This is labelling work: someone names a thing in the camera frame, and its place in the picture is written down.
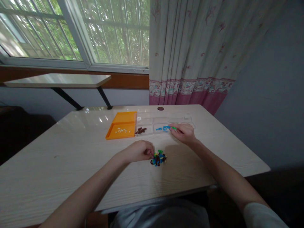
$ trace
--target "small table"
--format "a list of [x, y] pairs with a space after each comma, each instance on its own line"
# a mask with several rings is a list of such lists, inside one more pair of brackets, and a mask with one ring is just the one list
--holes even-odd
[[97, 88], [108, 109], [111, 109], [112, 106], [101, 88], [101, 85], [110, 79], [110, 75], [50, 73], [7, 81], [4, 84], [8, 87], [51, 88], [79, 111], [83, 109], [83, 106], [80, 106], [61, 88]]
[[168, 156], [155, 167], [131, 163], [114, 181], [96, 211], [113, 212], [163, 197], [193, 193], [216, 184], [204, 163], [171, 133], [106, 140], [117, 112], [190, 115], [195, 136], [243, 176], [270, 168], [201, 105], [122, 106], [72, 111], [0, 166], [0, 227], [42, 223], [70, 194], [117, 152], [134, 141], [152, 142]]

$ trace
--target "wooden window sill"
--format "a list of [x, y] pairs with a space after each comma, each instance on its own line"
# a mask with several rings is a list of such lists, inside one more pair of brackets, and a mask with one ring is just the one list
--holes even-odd
[[48, 73], [106, 74], [111, 75], [112, 79], [103, 84], [103, 88], [149, 89], [149, 75], [147, 74], [106, 73], [96, 71], [36, 69], [22, 67], [0, 67], [0, 86], [5, 86], [3, 82], [6, 81]]

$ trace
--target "table leg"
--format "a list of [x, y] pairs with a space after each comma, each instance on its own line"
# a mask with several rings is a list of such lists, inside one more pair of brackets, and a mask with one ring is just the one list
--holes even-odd
[[62, 90], [62, 88], [55, 88], [52, 87], [52, 90], [54, 90], [56, 93], [58, 93], [62, 98], [64, 98], [68, 103], [73, 105], [77, 111], [83, 109], [84, 107], [80, 106], [76, 101], [74, 101], [66, 92]]
[[103, 100], [105, 101], [106, 105], [108, 106], [108, 109], [109, 109], [109, 110], [112, 109], [113, 106], [110, 105], [110, 102], [108, 101], [108, 99], [107, 99], [107, 97], [106, 97], [106, 95], [105, 95], [105, 93], [104, 93], [102, 87], [101, 87], [101, 86], [100, 86], [100, 87], [97, 87], [97, 89], [98, 89], [100, 95], [102, 96]]

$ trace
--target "orange box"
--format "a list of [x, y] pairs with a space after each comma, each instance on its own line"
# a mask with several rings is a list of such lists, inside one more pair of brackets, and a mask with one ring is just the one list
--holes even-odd
[[106, 140], [131, 138], [135, 134], [137, 112], [118, 112], [111, 123]]

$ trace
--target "floral curtain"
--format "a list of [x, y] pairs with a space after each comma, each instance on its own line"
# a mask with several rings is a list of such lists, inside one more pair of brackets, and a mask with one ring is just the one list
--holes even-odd
[[286, 0], [151, 0], [150, 105], [215, 114]]

